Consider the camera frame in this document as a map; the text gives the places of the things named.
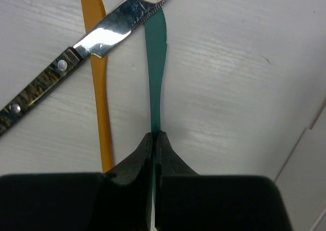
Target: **teal plastic knife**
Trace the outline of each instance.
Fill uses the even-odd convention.
[[[167,56],[167,25],[163,10],[145,22],[145,40],[149,76],[151,131],[156,138],[160,128],[160,96]]]

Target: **black plastic jaw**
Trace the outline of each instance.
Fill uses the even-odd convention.
[[[0,177],[0,230],[148,231],[152,186],[158,230],[292,230],[271,180],[200,176],[173,151],[165,132],[156,142],[146,134],[105,174]]]
[[[149,230],[153,140],[101,173],[0,177],[0,230]]]

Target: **table knife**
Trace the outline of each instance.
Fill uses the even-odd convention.
[[[63,51],[0,111],[0,136],[39,104],[91,55],[103,58],[168,0],[124,0],[76,44]]]
[[[102,0],[80,1],[87,33],[105,16],[105,8]],[[90,57],[90,61],[95,93],[102,172],[107,172],[114,167],[110,118],[106,95],[107,55],[103,58],[93,55]]]
[[[157,11],[145,22],[145,41],[149,77],[151,131],[154,137],[161,130],[161,85],[167,56],[167,24],[163,10]]]

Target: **yellow plastic knife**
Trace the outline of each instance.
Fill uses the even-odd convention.
[[[85,30],[88,33],[106,15],[104,4],[102,0],[81,0],[81,7],[83,9]],[[101,59],[92,55],[90,60],[95,91],[102,171],[106,172],[114,167],[110,118],[106,97],[107,56]]]

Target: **metal rivet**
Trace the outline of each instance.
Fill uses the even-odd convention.
[[[18,113],[20,113],[20,111],[21,111],[21,108],[20,108],[20,106],[18,105],[18,104],[11,104],[10,106],[9,106],[9,109],[10,109],[10,111],[12,112],[12,113],[15,113],[15,114],[18,114]]]
[[[57,68],[59,71],[64,72],[68,68],[68,64],[65,60],[59,60],[57,64]]]

